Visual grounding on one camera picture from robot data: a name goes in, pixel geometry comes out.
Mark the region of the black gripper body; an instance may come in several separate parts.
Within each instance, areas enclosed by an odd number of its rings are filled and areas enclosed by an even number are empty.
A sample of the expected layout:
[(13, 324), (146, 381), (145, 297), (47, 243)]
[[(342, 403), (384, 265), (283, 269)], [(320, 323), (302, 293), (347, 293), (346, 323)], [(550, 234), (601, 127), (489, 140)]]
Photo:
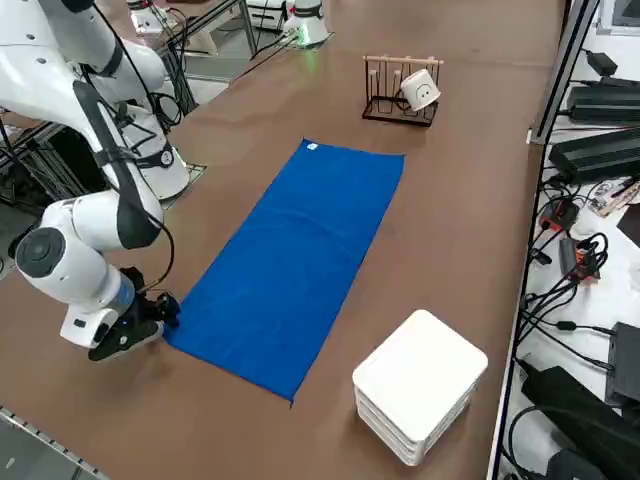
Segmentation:
[(122, 267), (120, 272), (131, 281), (134, 287), (133, 306), (135, 307), (136, 322), (164, 322), (167, 313), (166, 294), (161, 293), (155, 299), (149, 299), (146, 293), (141, 293), (141, 289), (144, 287), (144, 276), (139, 269)]

